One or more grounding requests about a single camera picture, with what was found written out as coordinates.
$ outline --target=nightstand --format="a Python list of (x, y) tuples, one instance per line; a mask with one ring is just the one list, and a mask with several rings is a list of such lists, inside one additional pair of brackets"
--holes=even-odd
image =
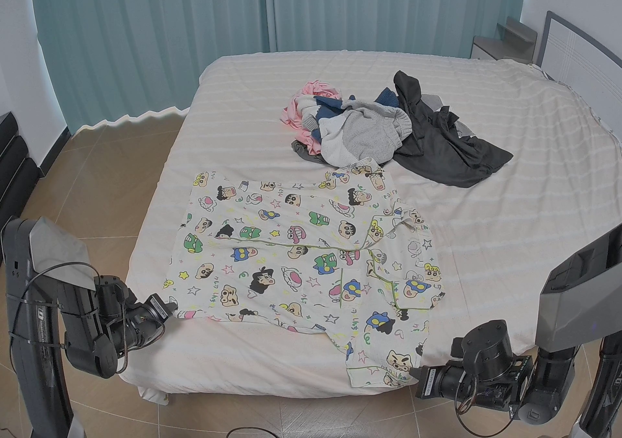
[(497, 24), (500, 39), (475, 36), (471, 58), (477, 60), (501, 60), (511, 58), (521, 63), (532, 63), (538, 33), (508, 17), (505, 25)]

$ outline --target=bed headboard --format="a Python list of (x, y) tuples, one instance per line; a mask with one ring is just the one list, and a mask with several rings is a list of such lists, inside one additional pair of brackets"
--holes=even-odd
[(578, 27), (547, 12), (536, 64), (581, 95), (622, 139), (622, 60)]

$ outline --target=curtain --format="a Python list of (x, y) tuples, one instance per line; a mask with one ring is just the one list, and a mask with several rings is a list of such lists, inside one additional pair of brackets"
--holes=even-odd
[(82, 125), (186, 108), (220, 56), (379, 50), (468, 56), (523, 0), (33, 0), (58, 102)]

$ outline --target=bed sheet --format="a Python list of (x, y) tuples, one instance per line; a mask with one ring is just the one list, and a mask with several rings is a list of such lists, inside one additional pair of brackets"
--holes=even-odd
[[(435, 235), (447, 295), (432, 310), (425, 364), (444, 364), (452, 339), (506, 319), (516, 353), (532, 348), (549, 271), (622, 220), (618, 143), (578, 96), (511, 60), (313, 51), (224, 57), (200, 78), (132, 254), (128, 286), (139, 298), (162, 283), (189, 187), (198, 172), (315, 181), (326, 167), (301, 160), (279, 120), (292, 94), (321, 79), (344, 96), (375, 98), (402, 69), (438, 94), (478, 136), (514, 158), (469, 188), (434, 183), (395, 162), (403, 200)], [(273, 325), (171, 319), (166, 336), (132, 353), (126, 381), (170, 393), (288, 397), (361, 395), (324, 335)]]

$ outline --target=cartoon print shirt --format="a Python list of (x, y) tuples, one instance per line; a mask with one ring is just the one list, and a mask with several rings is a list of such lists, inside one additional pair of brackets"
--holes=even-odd
[(311, 185), (206, 171), (187, 214), (163, 285), (178, 317), (325, 333), (353, 386), (414, 382), (442, 276), (429, 227), (372, 159)]

